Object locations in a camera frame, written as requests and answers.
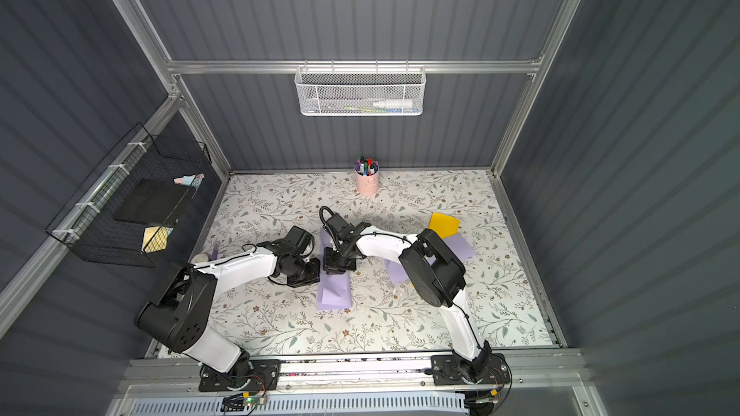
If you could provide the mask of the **purple paper sheet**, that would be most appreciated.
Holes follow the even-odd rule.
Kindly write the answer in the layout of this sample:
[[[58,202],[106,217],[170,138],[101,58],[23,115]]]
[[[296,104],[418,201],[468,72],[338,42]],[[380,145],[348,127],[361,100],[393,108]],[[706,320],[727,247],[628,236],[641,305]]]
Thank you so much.
[[[316,294],[316,309],[320,312],[343,310],[352,306],[350,273],[331,275],[324,263],[325,249],[331,246],[331,237],[322,230],[319,237],[319,255],[321,261],[320,281]]]
[[[442,240],[462,262],[476,256],[474,248],[461,233],[453,234]],[[397,285],[409,280],[408,275],[399,263],[389,260],[383,260],[383,263],[391,284]]]

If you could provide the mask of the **yellow rectangular paper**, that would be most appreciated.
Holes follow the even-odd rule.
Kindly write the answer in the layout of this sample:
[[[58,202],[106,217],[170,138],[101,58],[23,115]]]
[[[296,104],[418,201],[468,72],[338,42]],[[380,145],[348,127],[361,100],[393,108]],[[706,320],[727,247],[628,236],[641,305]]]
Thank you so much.
[[[428,227],[399,257],[418,293],[439,299],[430,304],[452,299],[464,287],[464,264],[442,240],[458,233],[459,225],[456,218],[433,213]]]

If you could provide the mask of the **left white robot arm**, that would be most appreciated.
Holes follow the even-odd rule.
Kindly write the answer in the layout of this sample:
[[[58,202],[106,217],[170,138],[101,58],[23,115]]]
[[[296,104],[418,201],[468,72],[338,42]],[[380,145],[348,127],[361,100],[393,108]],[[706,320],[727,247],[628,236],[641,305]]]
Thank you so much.
[[[230,373],[249,354],[209,325],[214,300],[246,283],[280,275],[290,288],[318,282],[314,243],[313,235],[293,226],[286,237],[249,244],[245,252],[171,269],[148,295],[135,325],[171,351]]]

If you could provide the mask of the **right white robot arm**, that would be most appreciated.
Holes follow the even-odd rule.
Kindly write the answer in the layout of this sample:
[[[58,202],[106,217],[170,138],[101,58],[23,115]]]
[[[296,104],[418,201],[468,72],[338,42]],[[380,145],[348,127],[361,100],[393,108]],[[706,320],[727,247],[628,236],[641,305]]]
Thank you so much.
[[[330,275],[357,269],[358,261],[377,257],[403,268],[417,294],[441,310],[452,338],[452,351],[468,365],[488,359],[491,346],[474,325],[466,292],[466,267],[433,231],[401,234],[371,223],[351,225],[328,206],[319,208],[322,227],[331,238],[323,268]]]

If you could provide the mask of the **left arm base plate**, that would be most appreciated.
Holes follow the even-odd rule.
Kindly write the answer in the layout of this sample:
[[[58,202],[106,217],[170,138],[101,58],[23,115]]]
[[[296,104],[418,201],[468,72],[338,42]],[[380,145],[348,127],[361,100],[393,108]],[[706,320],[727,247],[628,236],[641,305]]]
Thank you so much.
[[[200,367],[200,392],[251,392],[274,390],[281,373],[278,359],[252,359],[245,352],[227,372],[218,372],[202,364]]]

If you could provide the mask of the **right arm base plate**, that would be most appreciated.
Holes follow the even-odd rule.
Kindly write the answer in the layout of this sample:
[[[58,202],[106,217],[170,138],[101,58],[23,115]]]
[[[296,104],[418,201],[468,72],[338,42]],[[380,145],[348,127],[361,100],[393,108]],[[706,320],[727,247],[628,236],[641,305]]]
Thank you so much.
[[[473,361],[458,354],[437,354],[431,357],[431,367],[424,373],[431,376],[437,386],[501,386],[512,382],[511,367],[503,354],[485,354]]]

